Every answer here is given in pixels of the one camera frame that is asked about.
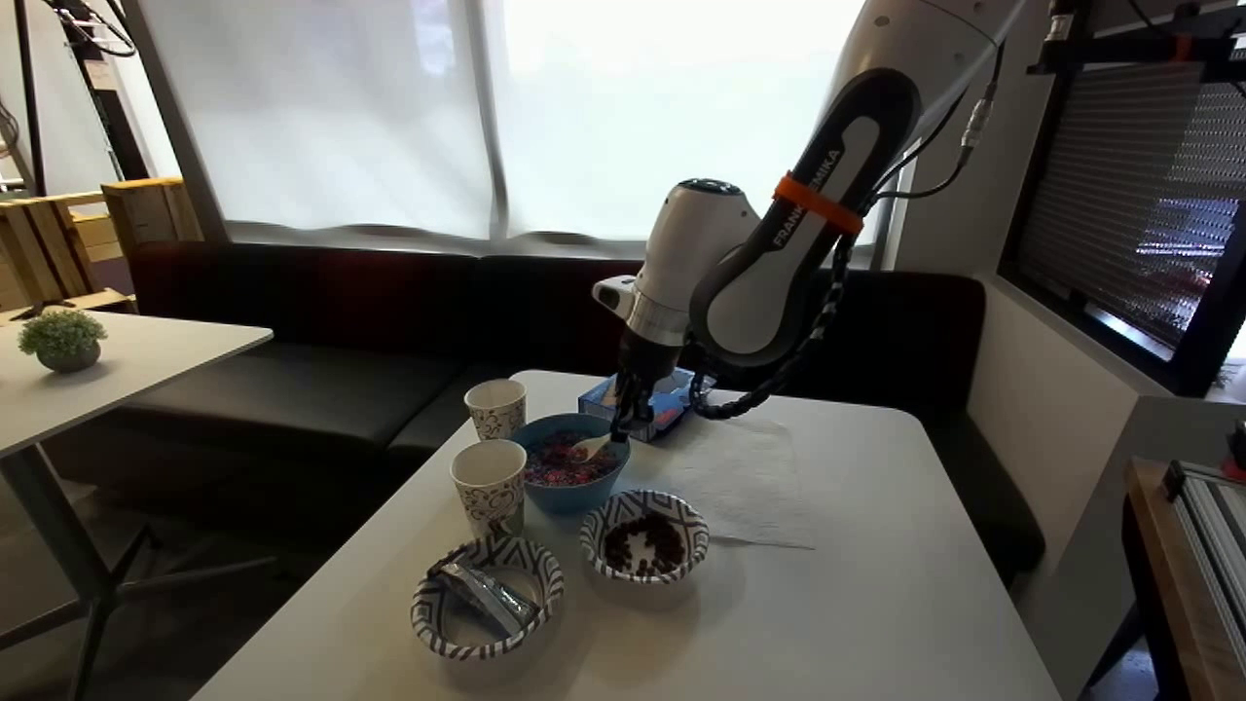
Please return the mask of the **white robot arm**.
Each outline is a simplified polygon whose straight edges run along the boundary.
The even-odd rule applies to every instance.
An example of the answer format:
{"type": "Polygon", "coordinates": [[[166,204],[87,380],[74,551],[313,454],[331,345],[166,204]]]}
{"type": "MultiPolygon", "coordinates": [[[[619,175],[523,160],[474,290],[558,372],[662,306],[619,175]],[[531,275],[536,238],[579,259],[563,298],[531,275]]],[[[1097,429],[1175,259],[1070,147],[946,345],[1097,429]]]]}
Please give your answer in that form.
{"type": "Polygon", "coordinates": [[[624,320],[611,442],[652,417],[654,386],[694,355],[691,410],[739,417],[768,403],[837,313],[864,215],[892,175],[989,84],[961,130],[972,154],[1023,0],[864,0],[831,102],[762,215],[726,180],[680,180],[635,275],[592,286],[624,320]]]}

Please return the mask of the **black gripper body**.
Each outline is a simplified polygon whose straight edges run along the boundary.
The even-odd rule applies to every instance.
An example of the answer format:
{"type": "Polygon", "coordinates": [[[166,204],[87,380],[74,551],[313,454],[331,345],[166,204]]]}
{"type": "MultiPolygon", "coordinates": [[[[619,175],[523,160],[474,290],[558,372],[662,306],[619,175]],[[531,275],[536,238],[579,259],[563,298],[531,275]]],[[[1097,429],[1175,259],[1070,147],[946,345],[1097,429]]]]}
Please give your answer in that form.
{"type": "Polygon", "coordinates": [[[652,395],[674,372],[674,363],[676,363],[674,347],[652,345],[635,332],[624,334],[619,372],[615,372],[615,413],[611,413],[615,442],[631,435],[654,417],[652,395]]]}

